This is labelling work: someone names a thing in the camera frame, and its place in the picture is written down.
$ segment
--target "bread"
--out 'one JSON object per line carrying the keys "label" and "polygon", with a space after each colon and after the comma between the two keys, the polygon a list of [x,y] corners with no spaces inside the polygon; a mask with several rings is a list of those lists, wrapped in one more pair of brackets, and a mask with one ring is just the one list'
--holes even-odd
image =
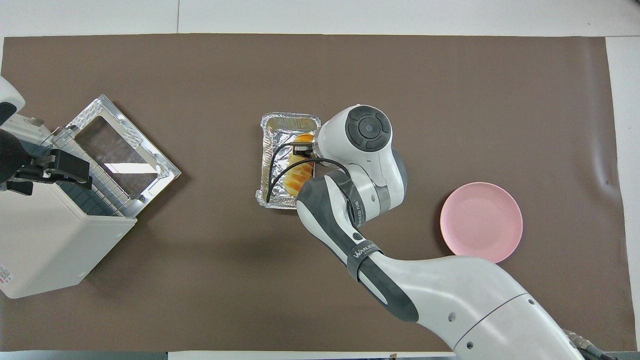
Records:
{"label": "bread", "polygon": [[[311,142],[313,140],[313,135],[311,134],[302,134],[298,135],[298,137],[293,140],[294,142]],[[289,166],[297,163],[298,161],[304,160],[302,156],[294,155],[293,152],[289,155]],[[304,163],[298,165],[297,167],[292,168],[284,175],[284,180],[282,183],[284,184],[284,188],[287,190],[289,195],[297,196],[300,189],[302,189],[302,185],[305,181],[311,179],[314,175],[314,165],[313,163]]]}

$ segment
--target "pink plate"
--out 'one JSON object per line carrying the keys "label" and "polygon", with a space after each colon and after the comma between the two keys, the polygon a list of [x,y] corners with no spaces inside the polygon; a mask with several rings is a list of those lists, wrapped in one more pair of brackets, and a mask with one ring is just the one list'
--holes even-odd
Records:
{"label": "pink plate", "polygon": [[456,189],[445,201],[440,229],[454,254],[499,263],[520,243],[522,213],[503,188],[470,183]]}

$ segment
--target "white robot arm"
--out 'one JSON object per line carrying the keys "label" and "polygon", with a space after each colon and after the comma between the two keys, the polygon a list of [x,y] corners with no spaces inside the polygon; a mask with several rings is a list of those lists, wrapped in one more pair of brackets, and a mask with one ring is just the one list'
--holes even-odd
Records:
{"label": "white robot arm", "polygon": [[[0,126],[24,107],[24,99],[0,77]],[[0,192],[11,190],[31,195],[33,183],[72,183],[91,188],[89,163],[60,149],[44,155],[28,153],[21,141],[0,128]]]}
{"label": "white robot arm", "polygon": [[304,226],[393,315],[439,335],[458,359],[583,359],[562,329],[509,274],[473,257],[403,261],[358,227],[399,205],[406,170],[391,148],[387,116],[356,105],[317,135],[319,157],[343,164],[307,181],[296,207]]}

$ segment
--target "brown table mat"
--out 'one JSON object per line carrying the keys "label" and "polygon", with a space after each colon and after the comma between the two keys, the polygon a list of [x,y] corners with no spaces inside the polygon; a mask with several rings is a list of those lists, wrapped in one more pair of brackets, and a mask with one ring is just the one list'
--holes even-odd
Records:
{"label": "brown table mat", "polygon": [[604,38],[7,38],[2,71],[50,129],[106,94],[183,175],[80,285],[0,296],[0,350],[448,350],[254,198],[264,113],[356,103],[408,168],[404,203],[362,229],[387,255],[450,254],[444,199],[495,183],[524,217],[500,266],[561,327],[636,349]]}

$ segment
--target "foil container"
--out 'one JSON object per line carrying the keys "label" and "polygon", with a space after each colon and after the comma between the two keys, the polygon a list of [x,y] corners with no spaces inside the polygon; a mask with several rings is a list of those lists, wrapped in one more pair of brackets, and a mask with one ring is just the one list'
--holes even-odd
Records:
{"label": "foil container", "polygon": [[[267,203],[267,192],[269,191],[269,164],[273,153],[284,143],[293,142],[298,135],[310,133],[316,135],[320,130],[320,119],[314,115],[296,113],[268,113],[262,116],[260,122],[262,128],[262,177],[260,179],[260,189],[255,192],[258,203],[265,208],[271,209],[295,209],[296,197],[289,195],[284,188],[282,181],[284,176],[278,180],[273,187],[273,192],[269,203]],[[271,180],[289,166],[289,155],[293,147],[284,147],[275,154],[273,162],[273,173]]]}

